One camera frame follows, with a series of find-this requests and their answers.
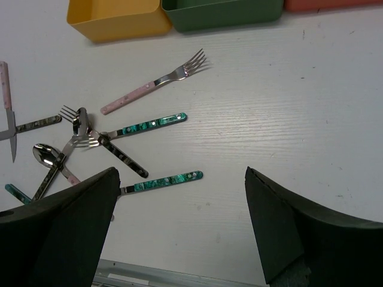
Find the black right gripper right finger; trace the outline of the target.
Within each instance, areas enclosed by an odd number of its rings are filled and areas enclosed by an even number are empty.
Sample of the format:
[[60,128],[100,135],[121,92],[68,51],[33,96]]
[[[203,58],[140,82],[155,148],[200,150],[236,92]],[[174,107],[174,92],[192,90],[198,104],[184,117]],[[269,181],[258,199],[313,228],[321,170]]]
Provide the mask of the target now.
[[381,286],[382,224],[322,206],[248,168],[245,192],[269,286]]

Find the green handled knife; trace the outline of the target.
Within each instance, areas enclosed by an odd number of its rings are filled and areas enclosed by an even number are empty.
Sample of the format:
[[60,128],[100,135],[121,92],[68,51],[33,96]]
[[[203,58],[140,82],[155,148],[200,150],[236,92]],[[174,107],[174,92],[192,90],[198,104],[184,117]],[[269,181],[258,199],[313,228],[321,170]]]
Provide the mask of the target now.
[[5,189],[23,204],[29,204],[32,199],[16,188],[13,184],[6,184]]

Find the green handled fork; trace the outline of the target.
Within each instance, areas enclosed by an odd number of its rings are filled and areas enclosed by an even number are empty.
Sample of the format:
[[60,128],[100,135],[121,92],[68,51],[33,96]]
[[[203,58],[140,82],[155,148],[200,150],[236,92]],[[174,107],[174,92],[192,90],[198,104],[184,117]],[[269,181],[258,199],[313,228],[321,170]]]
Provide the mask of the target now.
[[125,136],[131,136],[138,133],[149,132],[154,129],[159,129],[172,124],[182,123],[186,121],[188,116],[184,112],[180,112],[174,115],[145,121],[143,123],[133,124],[130,126],[122,127],[111,132],[97,132],[93,128],[90,128],[90,132],[82,139],[75,140],[76,147],[96,147],[101,144],[101,140],[112,141],[114,139],[122,138]]

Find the pink handled spoon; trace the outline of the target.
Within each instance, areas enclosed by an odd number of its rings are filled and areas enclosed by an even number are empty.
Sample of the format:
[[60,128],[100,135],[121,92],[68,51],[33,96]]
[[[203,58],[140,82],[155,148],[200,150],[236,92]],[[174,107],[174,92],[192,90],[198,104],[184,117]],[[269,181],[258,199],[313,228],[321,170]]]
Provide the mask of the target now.
[[[53,167],[53,162],[60,154],[60,151],[57,148],[44,143],[35,144],[32,148],[32,152],[36,160],[49,169]],[[64,164],[59,171],[72,185],[80,183],[80,180]]]

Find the green handled spoon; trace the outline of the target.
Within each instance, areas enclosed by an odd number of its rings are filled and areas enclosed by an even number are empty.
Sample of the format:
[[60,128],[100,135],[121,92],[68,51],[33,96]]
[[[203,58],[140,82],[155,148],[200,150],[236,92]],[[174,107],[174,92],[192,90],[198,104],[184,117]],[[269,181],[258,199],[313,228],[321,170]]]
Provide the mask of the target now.
[[140,182],[131,186],[121,187],[120,196],[125,196],[132,193],[140,193],[158,188],[170,187],[173,185],[183,184],[186,182],[197,181],[203,178],[203,172],[200,170],[182,173],[165,178],[154,179],[150,181]]

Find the pink handled fork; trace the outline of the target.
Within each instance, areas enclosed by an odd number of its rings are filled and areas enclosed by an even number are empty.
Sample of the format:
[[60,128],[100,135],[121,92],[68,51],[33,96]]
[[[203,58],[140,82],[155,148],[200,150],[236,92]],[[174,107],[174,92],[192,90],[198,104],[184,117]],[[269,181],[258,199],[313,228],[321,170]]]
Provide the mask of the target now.
[[166,74],[154,81],[150,81],[143,86],[136,88],[130,93],[122,96],[121,98],[105,105],[100,109],[101,114],[107,115],[110,114],[123,106],[126,106],[141,97],[155,91],[156,89],[164,86],[165,84],[182,81],[202,70],[206,64],[206,55],[201,48],[191,59],[183,63],[181,66],[177,67],[171,73]]

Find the dark handled spoon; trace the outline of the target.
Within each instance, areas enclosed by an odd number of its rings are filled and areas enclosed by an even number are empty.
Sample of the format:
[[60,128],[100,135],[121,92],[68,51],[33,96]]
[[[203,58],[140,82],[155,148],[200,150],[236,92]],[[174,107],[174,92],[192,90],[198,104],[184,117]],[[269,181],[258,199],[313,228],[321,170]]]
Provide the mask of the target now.
[[64,105],[59,114],[73,125],[74,135],[64,146],[63,150],[57,156],[55,156],[53,160],[48,160],[51,163],[51,168],[37,189],[35,195],[32,198],[32,201],[37,201],[43,198],[51,183],[53,182],[53,179],[64,166],[67,156],[70,155],[74,149],[74,145],[77,144],[80,139],[84,139],[86,137],[87,126],[86,124],[82,124],[79,118],[79,113],[77,111]]

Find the pink handled knife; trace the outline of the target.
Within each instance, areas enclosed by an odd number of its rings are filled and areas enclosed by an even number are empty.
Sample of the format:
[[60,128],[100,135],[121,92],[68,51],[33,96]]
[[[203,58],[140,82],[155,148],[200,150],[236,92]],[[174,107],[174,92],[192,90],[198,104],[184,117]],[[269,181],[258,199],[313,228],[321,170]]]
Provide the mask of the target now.
[[1,61],[1,88],[4,108],[7,114],[8,130],[1,132],[1,140],[10,140],[12,161],[15,162],[17,150],[17,137],[16,137],[16,119],[15,113],[12,110],[11,92],[10,92],[10,79],[8,74],[8,64]]

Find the dark handled fork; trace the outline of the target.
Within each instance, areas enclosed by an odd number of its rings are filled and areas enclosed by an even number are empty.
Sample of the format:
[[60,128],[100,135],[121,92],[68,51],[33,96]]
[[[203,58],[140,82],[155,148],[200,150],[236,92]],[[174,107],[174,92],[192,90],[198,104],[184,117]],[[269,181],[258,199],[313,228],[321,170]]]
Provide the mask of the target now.
[[132,169],[137,175],[142,178],[148,177],[147,170],[112,144],[105,135],[100,134],[92,127],[85,108],[79,108],[75,111],[64,105],[60,109],[59,115],[73,125],[75,148],[95,148],[97,146],[102,146]]

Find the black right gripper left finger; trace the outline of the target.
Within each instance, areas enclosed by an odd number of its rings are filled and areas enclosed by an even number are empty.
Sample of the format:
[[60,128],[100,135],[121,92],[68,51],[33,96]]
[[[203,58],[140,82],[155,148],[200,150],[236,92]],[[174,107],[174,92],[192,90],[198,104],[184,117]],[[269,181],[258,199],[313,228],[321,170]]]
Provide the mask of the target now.
[[120,194],[118,170],[1,212],[1,286],[91,286]]

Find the dark handled knife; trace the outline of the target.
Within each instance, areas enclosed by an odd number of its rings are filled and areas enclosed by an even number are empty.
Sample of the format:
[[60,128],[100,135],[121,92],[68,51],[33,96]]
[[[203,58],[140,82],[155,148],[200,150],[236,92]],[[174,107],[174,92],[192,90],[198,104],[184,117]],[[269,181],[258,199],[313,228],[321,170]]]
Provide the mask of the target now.
[[14,132],[9,131],[3,131],[1,132],[1,140],[10,139],[11,137],[15,136],[18,133],[28,132],[34,129],[38,129],[41,127],[47,127],[52,124],[56,124],[62,121],[62,117],[60,115],[55,115],[52,117],[43,118],[41,120],[36,120],[30,123],[22,124],[19,126],[16,126]]

